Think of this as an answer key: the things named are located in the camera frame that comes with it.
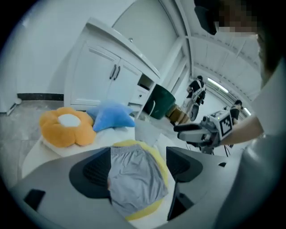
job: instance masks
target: brown box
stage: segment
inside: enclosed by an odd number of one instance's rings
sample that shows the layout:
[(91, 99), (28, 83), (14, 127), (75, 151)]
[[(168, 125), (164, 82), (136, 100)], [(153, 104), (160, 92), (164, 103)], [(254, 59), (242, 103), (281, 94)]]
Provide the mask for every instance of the brown box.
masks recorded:
[(185, 124), (189, 121), (189, 117), (187, 114), (184, 115), (183, 119), (180, 121), (180, 124)]
[(174, 105), (167, 111), (166, 116), (167, 116), (168, 118), (170, 118), (171, 114), (173, 113), (173, 111), (174, 111), (176, 108), (177, 108), (177, 105), (174, 104)]
[(171, 116), (169, 117), (170, 121), (176, 122), (179, 119), (181, 112), (182, 110), (179, 107), (176, 107), (176, 109), (172, 112)]

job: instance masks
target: ceiling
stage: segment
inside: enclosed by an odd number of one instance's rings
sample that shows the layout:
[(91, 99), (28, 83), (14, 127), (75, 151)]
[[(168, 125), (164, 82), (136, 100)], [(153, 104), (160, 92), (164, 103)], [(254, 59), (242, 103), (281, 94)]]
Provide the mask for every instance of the ceiling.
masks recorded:
[(193, 77), (202, 75), (213, 79), (225, 87), (230, 96), (241, 99), (251, 110), (250, 103), (261, 86), (256, 36), (232, 37), (221, 32), (210, 35), (199, 24), (193, 0), (175, 2), (180, 13), (185, 14), (185, 26), (189, 27), (187, 35), (193, 58)]

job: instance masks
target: cabinet door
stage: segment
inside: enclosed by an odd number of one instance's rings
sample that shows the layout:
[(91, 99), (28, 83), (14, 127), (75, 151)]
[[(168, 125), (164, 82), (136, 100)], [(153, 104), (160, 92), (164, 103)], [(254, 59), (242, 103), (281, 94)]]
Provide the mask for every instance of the cabinet door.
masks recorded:
[(107, 98), (127, 105), (132, 99), (141, 75), (142, 72), (121, 59), (108, 90)]
[(119, 60), (104, 48), (84, 44), (75, 69), (71, 103), (98, 105), (105, 100)]

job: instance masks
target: blue star pillow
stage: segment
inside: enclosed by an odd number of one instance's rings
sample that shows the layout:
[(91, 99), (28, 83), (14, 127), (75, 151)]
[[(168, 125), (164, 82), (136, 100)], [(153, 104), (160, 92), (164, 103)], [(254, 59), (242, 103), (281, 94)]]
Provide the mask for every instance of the blue star pillow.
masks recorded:
[(132, 109), (118, 102), (102, 102), (86, 113), (95, 121), (93, 130), (95, 132), (110, 127), (134, 127), (135, 123), (129, 116)]

